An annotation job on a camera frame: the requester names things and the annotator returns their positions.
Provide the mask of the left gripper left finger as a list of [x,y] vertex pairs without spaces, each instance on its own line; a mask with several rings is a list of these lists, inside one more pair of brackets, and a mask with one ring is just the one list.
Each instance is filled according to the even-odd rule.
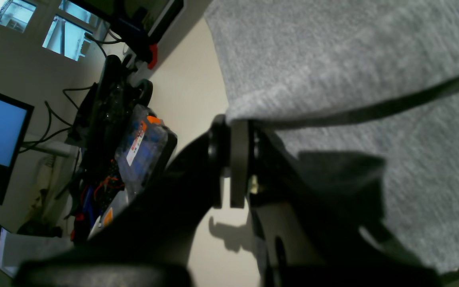
[[184,147],[160,178],[86,243],[28,261],[16,287],[191,287],[186,267],[193,236],[222,202],[218,156],[227,148],[226,117]]

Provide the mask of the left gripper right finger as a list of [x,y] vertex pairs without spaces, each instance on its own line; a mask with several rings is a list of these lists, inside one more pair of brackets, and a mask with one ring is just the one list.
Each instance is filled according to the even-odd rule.
[[274,238],[277,264],[266,286],[459,287],[459,267],[439,273],[399,243],[384,218],[385,159],[362,152],[314,152],[297,168],[282,147],[249,121],[229,126],[231,206],[275,203],[292,209],[317,253],[315,263],[290,264]]

